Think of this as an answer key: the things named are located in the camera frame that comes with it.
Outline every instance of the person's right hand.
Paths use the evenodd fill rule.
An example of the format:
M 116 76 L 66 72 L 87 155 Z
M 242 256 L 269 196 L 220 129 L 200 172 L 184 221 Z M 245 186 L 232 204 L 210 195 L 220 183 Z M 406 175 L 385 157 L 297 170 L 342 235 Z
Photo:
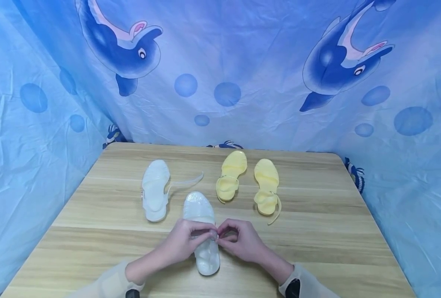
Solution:
M 259 263 L 261 255 L 268 249 L 249 221 L 226 219 L 217 228 L 217 233 L 217 244 L 246 262 Z

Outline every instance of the sleeve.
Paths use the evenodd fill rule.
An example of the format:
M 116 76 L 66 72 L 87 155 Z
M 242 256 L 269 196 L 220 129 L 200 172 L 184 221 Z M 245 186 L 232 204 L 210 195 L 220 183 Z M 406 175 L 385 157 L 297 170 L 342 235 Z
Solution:
M 127 291 L 136 289 L 141 291 L 141 286 L 126 279 L 125 269 L 128 265 L 123 262 L 103 273 L 94 283 L 70 294 L 67 298 L 124 298 Z
M 322 285 L 300 264 L 293 264 L 295 269 L 287 281 L 279 286 L 285 298 L 340 298 Z

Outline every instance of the dolphin fin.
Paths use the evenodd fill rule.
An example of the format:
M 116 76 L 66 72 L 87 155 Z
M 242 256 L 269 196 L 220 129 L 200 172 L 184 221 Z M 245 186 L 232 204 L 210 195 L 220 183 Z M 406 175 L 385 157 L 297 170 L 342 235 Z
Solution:
M 334 95 L 325 95 L 312 92 L 308 94 L 303 106 L 300 108 L 300 112 L 306 112 L 326 106 L 333 97 Z
M 377 10 L 377 12 L 383 12 L 391 7 L 394 3 L 396 3 L 396 0 L 375 0 L 374 8 Z
M 116 74 L 116 82 L 121 96 L 129 96 L 138 88 L 138 79 L 126 79 Z
M 334 19 L 330 25 L 328 25 L 328 28 L 326 28 L 325 32 L 323 33 L 324 37 L 328 32 L 330 32 L 331 29 L 333 29 L 334 26 L 338 25 L 340 23 L 340 17 L 337 17 L 336 19 Z

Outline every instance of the blue backdrop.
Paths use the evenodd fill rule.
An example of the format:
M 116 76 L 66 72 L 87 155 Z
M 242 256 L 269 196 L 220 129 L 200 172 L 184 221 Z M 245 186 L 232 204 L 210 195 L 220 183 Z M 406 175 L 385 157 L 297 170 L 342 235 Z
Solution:
M 441 1 L 0 0 L 0 293 L 126 140 L 337 153 L 441 297 Z

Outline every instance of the cartoon dolphin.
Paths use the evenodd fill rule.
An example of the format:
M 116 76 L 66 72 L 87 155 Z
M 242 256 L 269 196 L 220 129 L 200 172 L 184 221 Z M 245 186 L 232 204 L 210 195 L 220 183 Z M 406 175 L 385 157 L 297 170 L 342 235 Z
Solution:
M 108 126 L 108 135 L 106 137 L 106 142 L 103 144 L 103 148 L 105 149 L 112 142 L 127 142 L 121 130 L 113 124 Z
M 348 157 L 345 158 L 345 167 L 348 170 L 348 173 L 350 173 L 351 179 L 353 179 L 356 188 L 358 188 L 358 191 L 362 194 L 364 190 L 364 169 L 355 167 Z
M 382 12 L 395 2 L 366 0 L 342 21 L 337 17 L 331 22 L 303 66 L 303 82 L 311 93 L 301 112 L 325 106 L 334 96 L 364 81 L 376 70 L 381 57 L 393 50 L 394 45 L 382 41 L 360 51 L 353 47 L 351 38 L 358 21 L 371 7 Z
M 161 51 L 154 41 L 162 34 L 158 26 L 135 23 L 129 32 L 108 21 L 96 0 L 75 0 L 83 36 L 95 56 L 116 73 L 121 96 L 133 94 L 142 78 L 155 69 Z

